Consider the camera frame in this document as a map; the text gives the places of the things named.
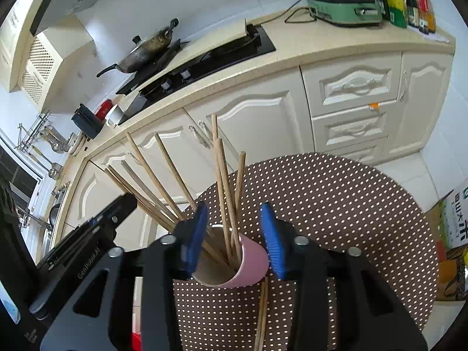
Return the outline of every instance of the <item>brown polka dot placemat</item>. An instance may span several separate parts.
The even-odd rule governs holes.
[[[236,172],[230,175],[235,184]],[[321,153],[278,157],[246,167],[238,230],[264,245],[258,225],[261,203],[329,250],[356,246],[377,267],[422,329],[435,299],[438,262],[429,225],[411,195],[371,166]],[[221,223],[216,184],[200,197],[210,224]],[[186,210],[192,215],[189,207]],[[264,350],[286,350],[295,283],[268,271]],[[185,350],[252,348],[260,284],[213,289],[195,280],[175,281]],[[336,348],[333,281],[329,281],[329,345]]]

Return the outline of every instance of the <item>beige countertop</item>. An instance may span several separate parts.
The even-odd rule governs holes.
[[[438,30],[438,33],[449,39],[449,44],[431,41],[418,32],[395,27],[389,22],[384,22],[378,27],[341,28],[320,20],[306,24],[285,24],[280,18],[264,24],[263,27],[276,51],[235,64],[192,83],[151,105],[116,129],[104,126],[94,140],[88,141],[78,155],[69,160],[69,172],[66,172],[65,178],[72,180],[72,183],[61,208],[63,212],[60,212],[58,217],[57,232],[61,233],[63,228],[65,213],[68,211],[84,164],[124,138],[127,131],[133,133],[158,118],[216,92],[299,65],[387,51],[455,53],[455,38],[442,30]],[[119,105],[123,110],[138,93],[139,91],[135,90],[122,98]],[[52,245],[58,241],[56,238],[54,235]]]

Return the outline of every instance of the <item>pan handle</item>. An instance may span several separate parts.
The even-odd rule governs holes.
[[[111,64],[109,67],[106,67],[104,70],[100,71],[97,75],[96,78],[100,77],[104,72],[111,71],[113,69],[117,68],[117,63]]]

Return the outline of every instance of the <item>red cup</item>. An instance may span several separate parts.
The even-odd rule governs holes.
[[[96,117],[101,120],[101,121],[104,121],[105,118],[106,118],[106,114],[111,110],[111,108],[114,106],[114,104],[112,103],[112,100],[111,99],[107,99],[105,102],[103,102],[99,108],[97,109],[95,115]]]

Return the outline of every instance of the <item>drawer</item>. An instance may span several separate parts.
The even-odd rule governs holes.
[[[329,154],[352,159],[353,161],[358,161],[367,165],[375,165],[380,159],[386,141],[386,137],[379,138],[378,140],[366,141],[365,143],[335,149],[330,151]]]
[[[401,110],[396,100],[373,110],[369,106],[348,109],[312,118],[315,150],[328,152],[354,144],[387,137],[399,122]]]
[[[312,117],[396,99],[401,52],[301,66]]]

